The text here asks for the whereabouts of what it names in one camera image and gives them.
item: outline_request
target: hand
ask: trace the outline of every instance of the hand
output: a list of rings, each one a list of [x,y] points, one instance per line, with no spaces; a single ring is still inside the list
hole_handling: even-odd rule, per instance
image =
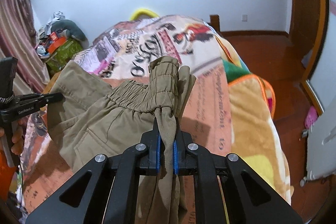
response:
[[[18,156],[20,156],[22,154],[23,144],[24,144],[23,138],[22,138],[23,129],[22,129],[21,125],[22,125],[22,120],[18,120],[17,121],[17,129],[13,133],[13,137],[12,137],[12,142],[14,143],[14,145],[12,146],[12,152],[15,155],[18,155]],[[4,134],[5,134],[4,129],[0,128],[0,137],[2,137]]]

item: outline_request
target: curtain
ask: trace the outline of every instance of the curtain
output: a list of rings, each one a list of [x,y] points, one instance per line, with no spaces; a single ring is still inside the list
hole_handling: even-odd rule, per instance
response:
[[[34,49],[35,34],[30,0],[0,0],[1,51],[18,59],[17,75],[34,92],[42,92],[49,75]]]

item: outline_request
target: patterned bedspread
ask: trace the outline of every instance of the patterned bedspread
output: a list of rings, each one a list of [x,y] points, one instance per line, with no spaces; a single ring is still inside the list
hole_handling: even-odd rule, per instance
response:
[[[148,64],[162,55],[175,57],[197,76],[180,121],[182,130],[212,153],[241,155],[290,203],[288,164],[272,122],[272,87],[251,74],[230,43],[202,20],[165,16],[120,22],[74,60],[87,72],[116,86],[130,78],[146,83]],[[45,113],[43,110],[30,116],[21,157],[28,212],[72,175],[47,133]],[[263,132],[251,115],[262,123]],[[193,181],[189,177],[185,177],[185,190],[189,193],[189,212],[184,223],[195,223]]]

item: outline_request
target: khaki pants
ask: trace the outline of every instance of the khaki pants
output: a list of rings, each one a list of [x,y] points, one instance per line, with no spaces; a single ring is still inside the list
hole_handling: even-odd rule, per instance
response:
[[[196,78],[168,56],[148,69],[148,85],[127,80],[112,88],[70,61],[51,89],[65,99],[48,106],[48,132],[76,172],[97,154],[118,155],[139,143],[156,117],[165,151],[158,176],[140,179],[136,223],[175,224],[185,213],[183,180],[173,175],[175,117],[182,117]]]

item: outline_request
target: pink object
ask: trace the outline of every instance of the pink object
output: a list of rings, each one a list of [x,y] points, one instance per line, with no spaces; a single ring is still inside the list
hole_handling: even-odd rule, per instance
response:
[[[267,99],[267,102],[268,102],[268,108],[269,108],[269,111],[272,113],[273,99],[272,99],[272,98],[268,98],[268,99]]]
[[[309,129],[313,125],[313,123],[316,122],[317,118],[318,118],[317,111],[315,107],[311,106],[308,111],[306,120],[304,121],[305,127]]]
[[[94,73],[94,74],[98,75],[104,68],[107,67],[108,64],[109,63],[104,59],[104,60],[102,60],[102,62],[100,63],[98,68],[96,68],[93,72],[89,72],[89,73],[90,74]]]

